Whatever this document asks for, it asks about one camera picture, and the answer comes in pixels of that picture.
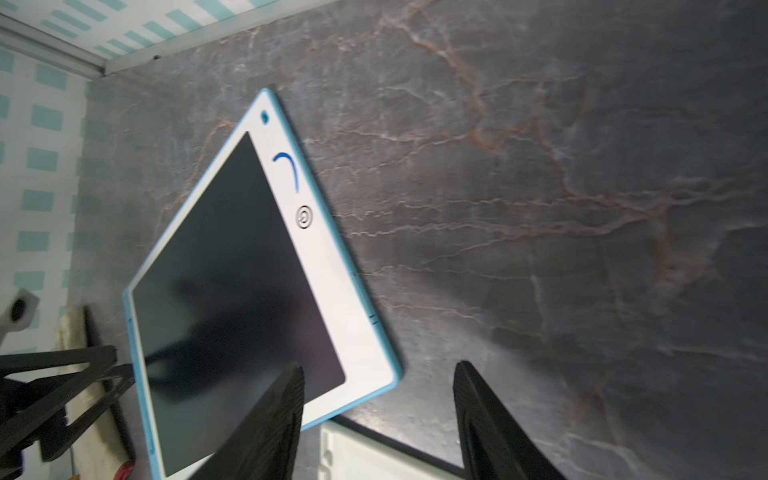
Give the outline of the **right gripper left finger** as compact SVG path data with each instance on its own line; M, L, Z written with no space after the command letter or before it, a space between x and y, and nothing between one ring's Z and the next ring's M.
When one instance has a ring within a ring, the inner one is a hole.
M300 438L304 388L302 368L291 365L191 478L290 479Z

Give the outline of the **blue framed drawing tablet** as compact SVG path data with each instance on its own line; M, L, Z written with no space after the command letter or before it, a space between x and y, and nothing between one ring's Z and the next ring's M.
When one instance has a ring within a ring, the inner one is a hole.
M188 479L290 365L301 428L403 375L276 94L263 89L129 282L150 471Z

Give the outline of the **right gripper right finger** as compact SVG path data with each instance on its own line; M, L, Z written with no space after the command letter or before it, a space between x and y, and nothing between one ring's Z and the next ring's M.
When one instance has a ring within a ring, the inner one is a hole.
M453 395L465 478L565 479L468 361L456 365Z

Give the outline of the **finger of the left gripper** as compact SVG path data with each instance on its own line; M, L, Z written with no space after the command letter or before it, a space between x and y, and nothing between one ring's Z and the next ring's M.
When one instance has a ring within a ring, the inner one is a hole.
M118 365L116 361L116 349L112 346L3 355L1 460L20 462L22 451L35 442L44 462L63 455L135 383L133 367ZM13 374L80 365L84 367L81 371L30 382L11 378ZM67 403L88 387L106 381L112 383L111 388L69 421L65 413Z

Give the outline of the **white drawing tablet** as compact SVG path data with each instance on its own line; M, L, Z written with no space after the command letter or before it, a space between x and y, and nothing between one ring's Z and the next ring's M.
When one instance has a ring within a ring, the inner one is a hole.
M462 479L427 460L404 453L335 422L320 427L318 479Z

